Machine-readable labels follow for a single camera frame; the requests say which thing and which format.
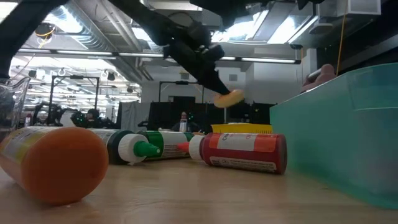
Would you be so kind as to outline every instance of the squeeze bottle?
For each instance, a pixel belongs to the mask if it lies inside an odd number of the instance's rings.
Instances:
[[[142,162],[147,156],[160,155],[160,149],[132,131],[116,129],[90,129],[99,136],[108,150],[109,163],[124,165]]]
[[[178,149],[210,166],[284,174],[286,139],[282,134],[216,134],[195,136]]]
[[[0,166],[29,195],[51,205],[77,202],[105,176],[102,140],[84,128],[28,127],[0,144]]]
[[[194,137],[192,133],[172,131],[139,131],[138,134],[145,136],[149,143],[160,149],[160,154],[148,156],[146,161],[189,157],[189,153],[178,150],[177,145]]]

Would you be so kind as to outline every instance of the plastic container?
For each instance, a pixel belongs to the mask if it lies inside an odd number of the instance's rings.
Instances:
[[[348,72],[271,108],[289,169],[386,208],[398,208],[397,118],[397,63]]]
[[[90,129],[99,136],[108,150],[109,163],[115,165],[142,162],[147,156],[160,155],[160,149],[132,131],[116,129]]]
[[[33,198],[64,205],[97,187],[108,155],[102,140],[89,130],[29,127],[3,140],[0,165]]]
[[[29,81],[0,79],[0,142],[18,127]]]
[[[187,158],[189,153],[178,150],[177,145],[194,137],[192,133],[168,131],[140,131],[138,134],[145,136],[149,143],[160,149],[159,155],[148,156],[146,160]]]
[[[195,136],[178,145],[192,159],[210,166],[284,174],[286,140],[282,134],[214,134]]]
[[[214,133],[272,133],[272,126],[268,124],[212,124],[211,127]]]

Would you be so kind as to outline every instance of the table surface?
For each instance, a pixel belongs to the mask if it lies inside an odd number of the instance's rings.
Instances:
[[[312,179],[209,167],[190,159],[110,166],[81,202],[33,201],[0,169],[0,223],[394,223],[374,208]]]

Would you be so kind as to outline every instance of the ceiling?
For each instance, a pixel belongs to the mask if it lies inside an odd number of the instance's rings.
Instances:
[[[256,8],[257,10],[253,10],[247,17],[237,19],[235,25],[225,32],[219,32],[220,16],[189,4],[189,1],[141,0],[141,3],[163,15],[168,16],[171,13],[183,11],[194,20],[204,23],[209,29],[215,31],[213,40],[222,45],[227,56],[283,59],[301,56],[301,53],[293,50],[289,44],[315,48],[339,41],[343,23],[341,13],[343,2],[346,0],[325,0],[318,7],[313,8],[311,4],[308,4],[299,11],[294,1],[274,1],[266,7]],[[351,8],[364,5],[361,0],[349,0],[349,2]],[[1,3],[0,20],[13,7],[15,4]],[[377,16],[377,13],[371,12],[373,9],[368,9],[370,12],[360,13],[349,11],[345,34],[350,35]],[[189,26],[190,20],[187,17],[185,14],[177,14],[171,19],[181,25]],[[161,52],[162,50],[150,40],[138,24],[120,10],[112,7],[107,0],[70,0],[68,4],[50,13],[44,22],[57,26],[53,36],[49,40],[44,40],[32,34],[23,46],[24,48],[41,47],[41,49],[97,52]],[[320,24],[326,24],[327,29],[310,33],[310,30]],[[240,68],[242,72],[245,72],[250,63],[218,62],[217,66]],[[139,100],[141,96],[139,84],[171,80],[173,79],[171,77],[176,77],[176,72],[180,69],[173,60],[157,58],[90,58],[85,55],[65,58],[56,54],[37,54],[32,58],[32,54],[17,54],[12,61],[11,77],[16,75],[25,77],[28,76],[30,70],[37,71],[37,77],[32,81],[33,88],[29,91],[29,94],[34,96],[32,102],[36,102],[35,99],[38,96],[41,96],[43,100],[48,100],[44,94],[38,93],[41,91],[48,94],[47,85],[51,82],[52,75],[65,72],[64,75],[99,77],[102,86],[99,93],[103,95],[100,97],[100,105],[117,106],[116,102],[119,100]],[[115,74],[114,81],[107,79],[109,72]],[[64,94],[59,95],[63,98],[60,98],[61,101],[65,101],[68,94],[92,95],[95,93],[95,87],[90,86],[93,84],[87,79],[68,80],[66,78],[62,81],[55,89],[55,92]],[[84,85],[84,87],[71,90],[70,86],[74,84]],[[126,92],[129,85],[134,87],[132,93]],[[81,100],[86,107],[93,105],[91,101],[84,97]],[[68,106],[82,106],[82,103],[71,102]]]

